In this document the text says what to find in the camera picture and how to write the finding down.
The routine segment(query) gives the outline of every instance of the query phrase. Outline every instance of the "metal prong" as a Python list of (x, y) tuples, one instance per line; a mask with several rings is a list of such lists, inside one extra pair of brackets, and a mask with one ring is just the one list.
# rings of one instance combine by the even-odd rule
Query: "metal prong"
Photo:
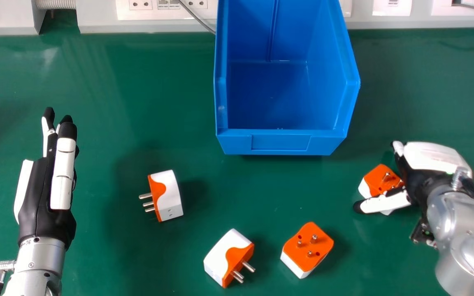
[(241, 280), (241, 281), (239, 281), (239, 283), (241, 283), (241, 284), (243, 283), (242, 281), (244, 280), (244, 276), (239, 271), (233, 270), (232, 274), (233, 274), (233, 277), (235, 279), (238, 279), (237, 281)]
[(151, 193), (146, 193), (146, 194), (139, 195), (139, 199), (141, 199), (141, 200), (148, 199), (149, 197), (153, 197), (153, 195)]
[(251, 266), (248, 262), (246, 261), (243, 261), (242, 262), (242, 266), (244, 266), (246, 269), (248, 269), (250, 272), (255, 272), (256, 269), (253, 268), (253, 266)]

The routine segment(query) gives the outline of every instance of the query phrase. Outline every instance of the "green tabletop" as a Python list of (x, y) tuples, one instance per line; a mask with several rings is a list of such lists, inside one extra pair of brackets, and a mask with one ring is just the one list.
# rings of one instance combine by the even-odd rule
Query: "green tabletop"
[[(474, 29), (350, 37), (362, 87), (331, 157), (223, 154), (212, 35), (86, 36), (61, 13), (40, 36), (0, 37), (0, 260), (17, 254), (19, 169), (41, 157), (40, 117), (52, 106), (73, 116), (81, 149), (64, 295), (445, 295), (437, 252), (409, 240), (416, 208), (363, 216), (352, 204), (362, 176), (392, 163), (391, 140), (452, 146), (474, 169)], [(137, 196), (147, 174), (169, 169), (185, 214), (158, 223)], [(335, 245), (298, 280), (279, 257), (307, 221)], [(223, 290), (202, 261), (231, 228), (256, 244), (257, 270)]]

